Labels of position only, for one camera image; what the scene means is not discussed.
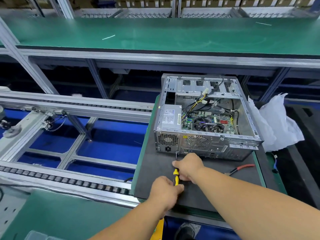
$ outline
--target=hand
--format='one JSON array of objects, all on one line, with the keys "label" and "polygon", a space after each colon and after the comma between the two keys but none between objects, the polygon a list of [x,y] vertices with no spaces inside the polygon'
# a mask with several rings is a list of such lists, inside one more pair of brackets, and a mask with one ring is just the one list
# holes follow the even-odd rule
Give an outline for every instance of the hand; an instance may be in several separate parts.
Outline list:
[{"label": "hand", "polygon": [[174,183],[165,176],[155,179],[151,186],[150,195],[147,201],[153,202],[155,206],[163,208],[163,216],[174,207],[178,195],[184,190],[184,185],[174,186]]},{"label": "hand", "polygon": [[183,181],[191,180],[194,184],[194,176],[197,171],[204,167],[200,157],[195,153],[188,153],[181,161],[173,161],[172,165],[179,169],[179,178]]}]

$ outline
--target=conveyor chain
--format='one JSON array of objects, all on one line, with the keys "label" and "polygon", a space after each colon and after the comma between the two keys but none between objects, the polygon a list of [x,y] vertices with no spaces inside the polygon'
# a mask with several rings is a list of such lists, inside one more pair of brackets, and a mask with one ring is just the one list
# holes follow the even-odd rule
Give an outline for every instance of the conveyor chain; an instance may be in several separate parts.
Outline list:
[{"label": "conveyor chain", "polygon": [[28,177],[35,177],[35,178],[39,178],[39,179],[50,180],[50,181],[55,181],[55,182],[60,182],[60,183],[65,183],[65,184],[73,184],[73,185],[91,188],[91,189],[95,189],[95,190],[104,190],[104,191],[108,191],[108,192],[129,195],[128,189],[114,187],[114,186],[110,186],[110,185],[97,184],[97,183],[92,183],[92,182],[87,182],[87,181],[82,181],[82,180],[77,180],[77,179],[72,179],[72,178],[48,175],[45,173],[33,172],[33,171],[16,169],[16,168],[5,167],[5,166],[0,166],[0,171],[7,172],[7,173],[20,174],[20,175],[24,175],[24,176],[28,176]]},{"label": "conveyor chain", "polygon": [[150,109],[125,108],[125,107],[115,107],[115,106],[106,106],[106,105],[97,105],[97,104],[82,104],[82,103],[71,103],[71,102],[62,102],[62,101],[41,100],[41,99],[33,99],[32,101],[38,101],[38,102],[44,102],[44,103],[70,104],[70,105],[98,107],[98,108],[107,108],[107,109],[123,109],[123,110],[141,111],[141,112],[149,112],[149,113],[152,112],[152,110]]}]

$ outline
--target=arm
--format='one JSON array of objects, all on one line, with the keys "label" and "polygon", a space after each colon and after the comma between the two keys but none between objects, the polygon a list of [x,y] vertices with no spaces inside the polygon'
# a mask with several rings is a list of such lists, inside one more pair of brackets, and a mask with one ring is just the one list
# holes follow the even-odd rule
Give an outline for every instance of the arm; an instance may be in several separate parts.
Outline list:
[{"label": "arm", "polygon": [[174,161],[243,240],[319,239],[320,211],[290,196],[206,168],[194,153]]},{"label": "arm", "polygon": [[159,220],[175,205],[183,189],[181,184],[173,186],[165,176],[158,177],[145,202],[89,240],[150,240]]}]

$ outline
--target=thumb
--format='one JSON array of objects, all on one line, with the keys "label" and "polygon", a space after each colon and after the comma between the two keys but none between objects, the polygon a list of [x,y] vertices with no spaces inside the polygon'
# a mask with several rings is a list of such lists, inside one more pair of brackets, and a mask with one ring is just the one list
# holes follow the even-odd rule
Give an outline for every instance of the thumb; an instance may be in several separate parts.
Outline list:
[{"label": "thumb", "polygon": [[175,190],[177,191],[177,195],[182,193],[184,190],[184,185],[183,184],[178,184],[176,186],[174,186]]},{"label": "thumb", "polygon": [[179,168],[179,166],[180,166],[180,161],[172,161],[172,165],[173,165],[175,168]]}]

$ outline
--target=green circuit board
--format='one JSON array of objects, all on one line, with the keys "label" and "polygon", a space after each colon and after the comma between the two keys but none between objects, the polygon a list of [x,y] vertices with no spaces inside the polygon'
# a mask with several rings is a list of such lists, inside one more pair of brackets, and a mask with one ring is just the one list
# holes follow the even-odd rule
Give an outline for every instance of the green circuit board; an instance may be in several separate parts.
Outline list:
[{"label": "green circuit board", "polygon": [[188,117],[182,122],[182,129],[183,130],[196,130],[194,128],[194,120],[196,118],[208,118],[211,120],[211,123],[224,125],[223,133],[226,134],[236,134],[233,119],[229,115],[222,115],[222,114],[212,114],[211,112],[199,111],[196,113],[190,113]]}]

